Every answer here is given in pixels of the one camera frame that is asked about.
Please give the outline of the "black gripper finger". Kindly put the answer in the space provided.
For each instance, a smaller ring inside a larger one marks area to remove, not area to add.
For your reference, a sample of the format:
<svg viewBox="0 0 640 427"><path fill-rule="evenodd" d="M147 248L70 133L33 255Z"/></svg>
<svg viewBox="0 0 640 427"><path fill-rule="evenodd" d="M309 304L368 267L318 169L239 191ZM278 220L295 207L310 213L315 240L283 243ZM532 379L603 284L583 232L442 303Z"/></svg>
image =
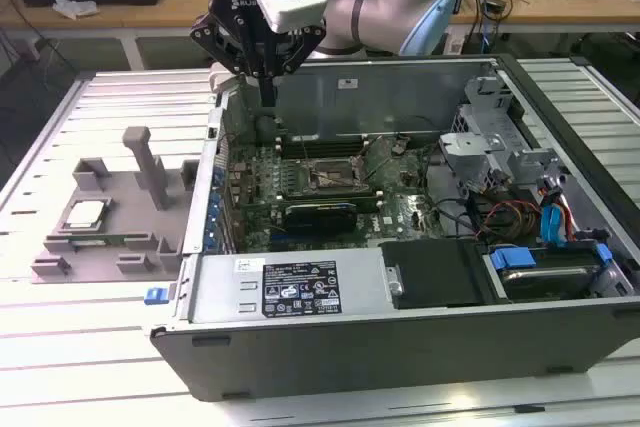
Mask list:
<svg viewBox="0 0 640 427"><path fill-rule="evenodd" d="M235 15L229 27L223 27L211 15L204 15L192 27L191 39L232 74L257 81L261 104L268 106L268 78L264 57L258 52L248 18Z"/></svg>
<svg viewBox="0 0 640 427"><path fill-rule="evenodd" d="M267 106L276 102L275 78L295 72L319 46L326 30L319 25L296 29L267 38Z"/></svg>

